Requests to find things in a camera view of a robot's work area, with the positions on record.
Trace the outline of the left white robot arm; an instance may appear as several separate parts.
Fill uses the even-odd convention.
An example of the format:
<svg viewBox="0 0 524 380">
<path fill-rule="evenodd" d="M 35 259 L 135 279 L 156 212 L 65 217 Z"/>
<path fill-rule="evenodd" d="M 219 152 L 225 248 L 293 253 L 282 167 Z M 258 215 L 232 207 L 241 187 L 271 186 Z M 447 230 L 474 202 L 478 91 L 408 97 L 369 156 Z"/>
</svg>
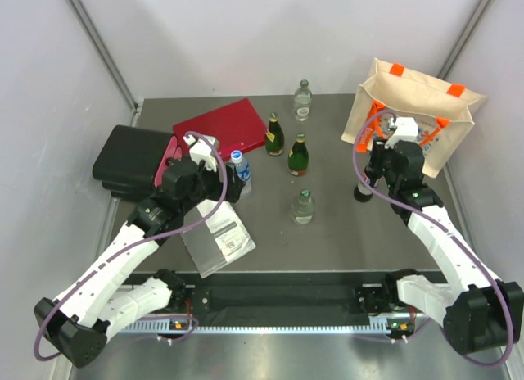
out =
<svg viewBox="0 0 524 380">
<path fill-rule="evenodd" d="M 188 157 L 172 160 L 162 184 L 140 201 L 113 242 L 77 282 L 34 307 L 46 339 L 76 368 L 91 364 L 119 331 L 156 312 L 186 305 L 185 282 L 160 269 L 137 289 L 116 296 L 130 274 L 170 236 L 191 227 L 184 219 L 203 201 L 238 201 L 244 183 L 232 163 L 208 170 Z"/>
</svg>

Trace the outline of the dark bottle red cap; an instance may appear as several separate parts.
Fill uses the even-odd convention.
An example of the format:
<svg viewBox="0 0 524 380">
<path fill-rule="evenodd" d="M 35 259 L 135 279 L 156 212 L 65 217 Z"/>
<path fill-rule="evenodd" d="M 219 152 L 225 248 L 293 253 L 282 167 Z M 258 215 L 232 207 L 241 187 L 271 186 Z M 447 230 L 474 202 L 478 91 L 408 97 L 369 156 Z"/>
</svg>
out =
<svg viewBox="0 0 524 380">
<path fill-rule="evenodd" d="M 362 203 L 368 202 L 373 198 L 373 192 L 369 188 L 367 188 L 366 185 L 368 185 L 371 188 L 376 187 L 375 181 L 369 178 L 365 178 L 364 181 L 365 183 L 359 181 L 354 190 L 354 198 Z"/>
</svg>

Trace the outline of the green bottle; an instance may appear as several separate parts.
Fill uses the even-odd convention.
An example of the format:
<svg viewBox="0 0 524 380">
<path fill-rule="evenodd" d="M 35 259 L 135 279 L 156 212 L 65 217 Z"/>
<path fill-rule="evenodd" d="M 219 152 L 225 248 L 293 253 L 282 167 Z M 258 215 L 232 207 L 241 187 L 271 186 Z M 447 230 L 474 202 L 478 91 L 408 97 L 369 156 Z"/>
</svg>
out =
<svg viewBox="0 0 524 380">
<path fill-rule="evenodd" d="M 265 149 L 270 156 L 280 156 L 283 152 L 285 136 L 279 123 L 278 114 L 269 115 L 269 124 L 265 134 Z"/>
<path fill-rule="evenodd" d="M 296 135 L 296 140 L 288 154 L 287 165 L 291 174 L 295 176 L 305 174 L 309 166 L 309 152 L 305 145 L 305 135 L 303 133 Z"/>
</svg>

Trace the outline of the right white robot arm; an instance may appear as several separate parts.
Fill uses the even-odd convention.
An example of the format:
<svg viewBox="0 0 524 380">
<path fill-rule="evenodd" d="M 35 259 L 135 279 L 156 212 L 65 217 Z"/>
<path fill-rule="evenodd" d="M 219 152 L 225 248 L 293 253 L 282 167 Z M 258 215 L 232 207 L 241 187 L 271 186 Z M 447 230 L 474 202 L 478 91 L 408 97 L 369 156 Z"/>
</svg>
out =
<svg viewBox="0 0 524 380">
<path fill-rule="evenodd" d="M 523 290 L 488 270 L 450 220 L 443 201 L 423 181 L 422 148 L 415 142 L 375 139 L 364 186 L 384 179 L 384 196 L 408 230 L 426 247 L 447 282 L 439 287 L 415 269 L 389 273 L 382 301 L 394 311 L 413 306 L 438 323 L 460 355 L 518 342 Z"/>
</svg>

